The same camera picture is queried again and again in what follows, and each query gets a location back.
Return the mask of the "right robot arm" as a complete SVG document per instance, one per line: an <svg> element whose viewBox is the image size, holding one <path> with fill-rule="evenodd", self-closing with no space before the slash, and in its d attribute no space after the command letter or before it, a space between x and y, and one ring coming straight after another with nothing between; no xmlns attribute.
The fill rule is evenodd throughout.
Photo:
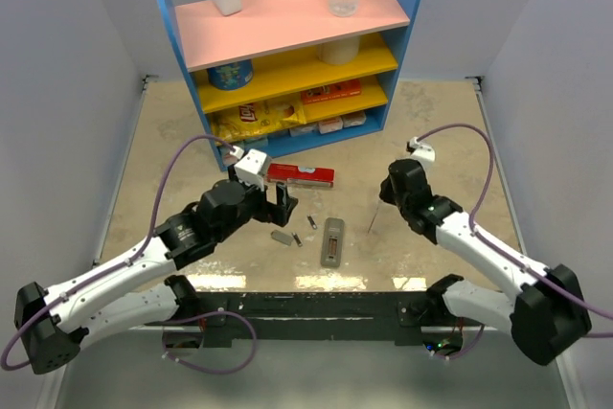
<svg viewBox="0 0 613 409"><path fill-rule="evenodd" d="M469 214L432 193L422 165L401 159L388 168L380 198L398 208L416 234L461 257L495 286L484 289L448 276L429 289L429 319L440 326L457 317L508 334L533 363L545 366L592 329L576 274L532 260L469 224Z"/></svg>

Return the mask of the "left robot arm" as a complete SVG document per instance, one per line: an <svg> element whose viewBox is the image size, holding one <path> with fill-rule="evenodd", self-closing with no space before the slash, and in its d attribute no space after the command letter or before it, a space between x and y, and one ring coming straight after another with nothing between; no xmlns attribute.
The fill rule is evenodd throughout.
<svg viewBox="0 0 613 409"><path fill-rule="evenodd" d="M192 285L176 271L213 254L252 219L284 227L298 201L282 183L274 202L266 191L220 180L122 255L64 283L22 286L15 304L17 334L10 342L22 343L26 366L44 375L124 329L148 323L188 325L197 316L198 301Z"/></svg>

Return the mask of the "small AAA battery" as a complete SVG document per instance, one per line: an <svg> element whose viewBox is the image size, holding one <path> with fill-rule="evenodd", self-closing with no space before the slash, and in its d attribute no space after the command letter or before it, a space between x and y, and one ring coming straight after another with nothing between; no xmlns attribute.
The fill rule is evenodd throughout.
<svg viewBox="0 0 613 409"><path fill-rule="evenodd" d="M307 215L306 218L307 218L311 228L314 229L314 230L317 230L318 227L317 227L317 224L316 224L314 218L311 215Z"/></svg>
<svg viewBox="0 0 613 409"><path fill-rule="evenodd" d="M298 234L297 234L297 233L293 233L293 232L292 232L292 234L291 234L291 235L292 235L292 237L294 238L294 240L295 240L295 242L296 242L297 246L298 246L298 247L302 247L302 246L303 246L303 242L302 242L302 240L300 239L300 237L298 236Z"/></svg>

